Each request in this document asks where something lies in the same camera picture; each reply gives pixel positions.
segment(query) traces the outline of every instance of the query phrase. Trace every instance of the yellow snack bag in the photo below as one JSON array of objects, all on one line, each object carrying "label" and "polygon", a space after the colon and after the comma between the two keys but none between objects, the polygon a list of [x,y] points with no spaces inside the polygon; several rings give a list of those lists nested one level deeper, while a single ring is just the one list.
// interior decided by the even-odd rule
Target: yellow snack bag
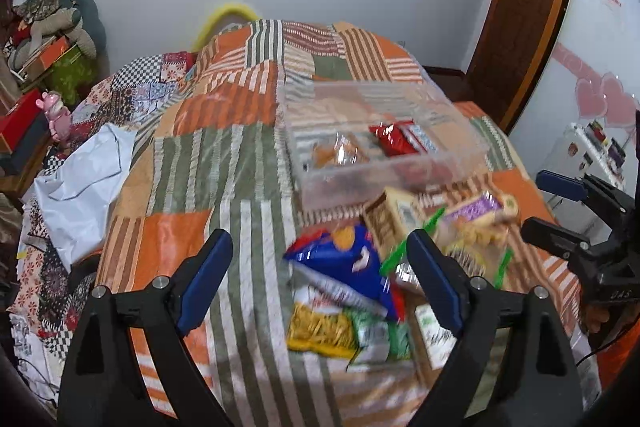
[{"label": "yellow snack bag", "polygon": [[294,307],[287,347],[292,351],[313,351],[325,357],[352,359],[358,349],[351,319],[326,295],[313,286],[294,291]]}]

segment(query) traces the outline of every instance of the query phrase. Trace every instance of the blue gripper pad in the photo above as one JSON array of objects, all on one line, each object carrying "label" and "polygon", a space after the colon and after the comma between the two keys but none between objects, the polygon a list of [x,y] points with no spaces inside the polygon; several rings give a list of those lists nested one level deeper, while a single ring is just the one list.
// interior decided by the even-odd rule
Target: blue gripper pad
[{"label": "blue gripper pad", "polygon": [[207,258],[182,294],[182,309],[177,324],[181,334],[187,335],[189,331],[202,324],[211,301],[231,264],[233,253],[234,245],[231,236],[222,230],[219,240],[211,247]]},{"label": "blue gripper pad", "polygon": [[551,171],[540,171],[536,176],[536,185],[540,190],[572,201],[582,201],[588,195],[582,181]]},{"label": "blue gripper pad", "polygon": [[464,325],[460,296],[417,232],[412,232],[407,237],[406,257],[438,322],[457,338]]}]

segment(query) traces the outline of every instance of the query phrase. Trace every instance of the blue snack bag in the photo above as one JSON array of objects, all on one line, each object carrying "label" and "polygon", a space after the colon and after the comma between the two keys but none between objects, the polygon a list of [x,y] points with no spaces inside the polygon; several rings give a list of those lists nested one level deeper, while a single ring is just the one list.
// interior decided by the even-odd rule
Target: blue snack bag
[{"label": "blue snack bag", "polygon": [[337,304],[364,309],[398,320],[389,280],[382,277],[380,258],[364,225],[302,237],[284,258],[307,282]]}]

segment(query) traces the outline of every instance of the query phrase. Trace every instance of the snack bag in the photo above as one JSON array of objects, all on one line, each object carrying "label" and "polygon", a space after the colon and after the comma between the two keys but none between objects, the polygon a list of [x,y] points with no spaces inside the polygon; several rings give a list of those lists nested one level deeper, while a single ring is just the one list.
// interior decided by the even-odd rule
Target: snack bag
[{"label": "snack bag", "polygon": [[518,219],[518,202],[510,194],[494,196],[488,190],[464,200],[447,209],[443,221],[450,223],[463,221],[476,227],[487,227],[497,223],[516,221]]},{"label": "snack bag", "polygon": [[300,285],[294,291],[294,307],[287,347],[313,351],[324,357],[351,360],[358,344],[351,319],[320,290]]},{"label": "snack bag", "polygon": [[359,349],[352,364],[410,360],[409,328],[406,323],[392,323],[355,309],[346,311],[353,322]]},{"label": "snack bag", "polygon": [[306,245],[296,241],[284,258],[292,261],[293,270],[306,283],[338,305],[398,320],[389,280],[378,273],[380,258],[363,225],[322,233]]},{"label": "snack bag", "polygon": [[428,154],[438,148],[427,133],[413,120],[372,125],[369,127],[387,156],[401,154]]},{"label": "snack bag", "polygon": [[316,169],[366,163],[369,157],[351,133],[336,132],[331,140],[316,143],[312,153]]},{"label": "snack bag", "polygon": [[[504,225],[481,226],[477,224],[477,219],[465,219],[465,216],[484,216],[490,210],[479,212],[477,207],[489,207],[492,201],[487,199],[481,203],[472,202],[470,206],[476,205],[475,209],[469,208],[469,205],[458,205],[453,212],[448,210],[437,221],[432,238],[444,255],[458,261],[468,277],[484,277],[499,288],[504,283],[508,264],[513,256],[513,252],[507,255],[510,250],[507,248],[508,228]],[[447,215],[456,219],[447,219]],[[392,280],[402,289],[424,295],[406,258],[395,268]]]}]

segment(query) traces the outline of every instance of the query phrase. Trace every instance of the red snack package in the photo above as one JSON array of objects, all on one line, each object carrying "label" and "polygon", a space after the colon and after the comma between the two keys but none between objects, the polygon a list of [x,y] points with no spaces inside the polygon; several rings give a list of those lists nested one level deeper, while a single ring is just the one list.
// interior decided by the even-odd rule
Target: red snack package
[{"label": "red snack package", "polygon": [[396,314],[398,315],[398,322],[404,322],[406,318],[406,307],[404,305],[404,294],[402,290],[396,285],[396,283],[389,281],[391,288],[391,300],[396,308]]},{"label": "red snack package", "polygon": [[413,120],[369,127],[387,156],[436,152],[437,147]]}]

